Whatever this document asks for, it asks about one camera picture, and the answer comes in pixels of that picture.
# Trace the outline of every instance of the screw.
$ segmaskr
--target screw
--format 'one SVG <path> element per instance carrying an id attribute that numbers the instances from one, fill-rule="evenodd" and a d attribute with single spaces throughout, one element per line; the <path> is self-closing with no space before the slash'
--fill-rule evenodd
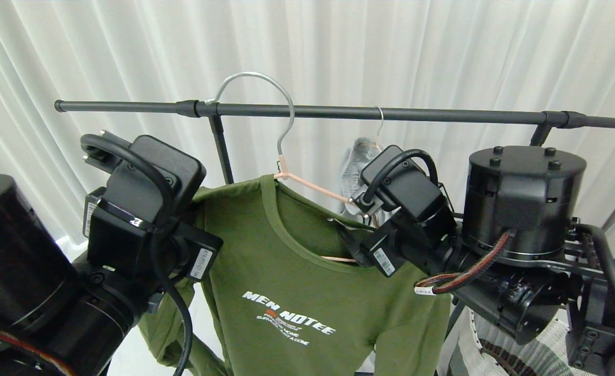
<path id="1" fill-rule="evenodd" d="M 99 284 L 105 280 L 105 275 L 103 273 L 94 273 L 89 277 L 89 281 L 93 284 Z"/>
<path id="2" fill-rule="evenodd" d="M 549 170 L 560 170 L 561 165 L 560 160 L 551 160 L 549 162 Z"/>

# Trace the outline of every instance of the clothing rack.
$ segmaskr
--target clothing rack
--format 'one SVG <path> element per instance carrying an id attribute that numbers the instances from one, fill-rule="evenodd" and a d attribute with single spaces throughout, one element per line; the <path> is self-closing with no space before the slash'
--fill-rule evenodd
<path id="1" fill-rule="evenodd" d="M 154 112 L 180 114 L 191 118 L 207 117 L 219 154 L 226 184 L 233 183 L 222 116 L 289 117 L 287 105 L 273 104 L 228 104 L 183 100 L 174 103 L 159 102 L 71 102 L 56 100 L 54 107 L 59 112 Z M 360 119 L 381 120 L 378 107 L 332 107 L 331 105 L 296 105 L 295 116 L 314 119 Z M 488 111 L 488 110 L 432 110 L 381 108 L 384 121 L 429 121 L 472 122 L 494 124 L 534 124 L 537 127 L 530 140 L 531 146 L 542 146 L 552 128 L 615 129 L 615 117 L 586 116 L 573 111 Z"/>

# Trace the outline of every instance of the white curtain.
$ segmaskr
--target white curtain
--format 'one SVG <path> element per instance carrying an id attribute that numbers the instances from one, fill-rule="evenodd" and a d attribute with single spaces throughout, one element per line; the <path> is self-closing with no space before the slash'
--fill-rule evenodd
<path id="1" fill-rule="evenodd" d="M 70 245 L 85 240 L 83 197 L 106 179 L 83 164 L 82 134 L 154 135 L 200 159 L 209 170 L 205 185 L 222 185 L 207 119 L 58 113 L 53 102 L 203 100 L 238 71 L 269 74 L 296 104 L 615 117 L 615 1 L 0 1 L 0 173 L 15 177 L 50 233 Z M 251 78 L 232 83 L 222 102 L 284 103 Z M 274 143 L 286 119 L 223 121 L 236 181 L 276 172 Z M 345 147 L 377 126 L 297 119 L 284 153 L 295 174 L 333 189 Z M 387 122 L 381 143 L 431 153 L 462 208 L 468 155 L 527 145 L 533 129 Z M 553 130 L 546 146 L 587 159 L 575 214 L 603 224 L 615 209 L 615 130 Z M 197 319 L 207 320 L 200 311 Z M 119 354 L 128 360 L 130 352 Z M 148 362 L 114 369 L 156 374 L 142 368 Z"/>

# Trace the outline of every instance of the silver hanger hook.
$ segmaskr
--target silver hanger hook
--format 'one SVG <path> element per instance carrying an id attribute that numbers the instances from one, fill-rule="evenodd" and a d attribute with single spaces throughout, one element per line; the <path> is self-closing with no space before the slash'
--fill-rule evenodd
<path id="1" fill-rule="evenodd" d="M 375 106 L 377 110 L 379 110 L 379 114 L 381 115 L 381 123 L 379 124 L 379 128 L 377 129 L 377 138 L 375 139 L 375 146 L 381 150 L 381 148 L 379 148 L 379 132 L 381 132 L 381 129 L 384 126 L 384 111 L 381 110 L 381 107 L 377 107 Z"/>
<path id="2" fill-rule="evenodd" d="M 277 140 L 277 153 L 278 155 L 282 155 L 282 141 L 284 140 L 284 137 L 286 137 L 286 135 L 288 134 L 288 131 L 291 130 L 291 127 L 293 127 L 293 120 L 296 117 L 296 111 L 293 107 L 293 100 L 291 100 L 291 96 L 288 95 L 288 92 L 286 92 L 286 90 L 279 83 L 277 83 L 277 81 L 272 79 L 270 76 L 267 76 L 259 72 L 239 72 L 231 76 L 228 76 L 226 79 L 224 79 L 221 87 L 219 87 L 219 91 L 217 92 L 217 95 L 214 98 L 205 99 L 205 103 L 212 104 L 214 102 L 218 102 L 219 98 L 221 98 L 222 96 L 222 93 L 224 93 L 224 89 L 226 88 L 228 84 L 230 84 L 231 81 L 233 81 L 233 79 L 236 79 L 238 77 L 246 77 L 246 76 L 256 77 L 256 78 L 260 78 L 260 79 L 264 79 L 268 81 L 275 88 L 279 89 L 279 91 L 282 92 L 282 94 L 284 95 L 284 98 L 286 98 L 286 102 L 288 102 L 288 125 L 286 126 L 286 129 L 284 129 L 284 131 L 279 136 L 279 139 Z"/>

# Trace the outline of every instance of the olive green sweatshirt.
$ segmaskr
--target olive green sweatshirt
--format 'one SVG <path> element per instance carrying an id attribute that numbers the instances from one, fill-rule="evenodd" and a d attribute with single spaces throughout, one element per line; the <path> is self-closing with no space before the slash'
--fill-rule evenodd
<path id="1" fill-rule="evenodd" d="M 191 210 L 196 226 L 224 240 L 202 282 L 224 361 L 194 336 L 193 374 L 352 376 L 374 347 L 375 376 L 433 375 L 449 298 L 415 295 L 424 274 L 409 263 L 386 278 L 321 257 L 350 259 L 329 218 L 360 224 L 271 175 L 202 189 Z M 191 302 L 193 284 L 178 288 Z M 157 361 L 175 366 L 183 328 L 173 302 L 164 299 L 140 329 Z"/>

